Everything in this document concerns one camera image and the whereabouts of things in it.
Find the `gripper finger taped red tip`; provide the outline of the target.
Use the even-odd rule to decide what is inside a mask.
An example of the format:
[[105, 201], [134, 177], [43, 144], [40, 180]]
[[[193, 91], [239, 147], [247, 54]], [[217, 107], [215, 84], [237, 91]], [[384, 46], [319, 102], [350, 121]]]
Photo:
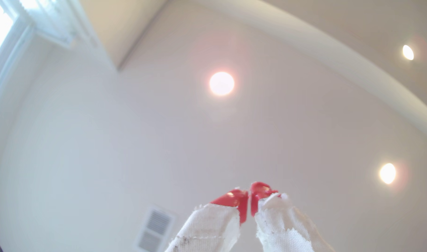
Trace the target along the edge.
[[229, 252], [247, 220], [248, 192], [233, 189], [188, 217], [166, 252]]
[[250, 186], [251, 215], [264, 252], [334, 252], [313, 221], [281, 193], [263, 182]]

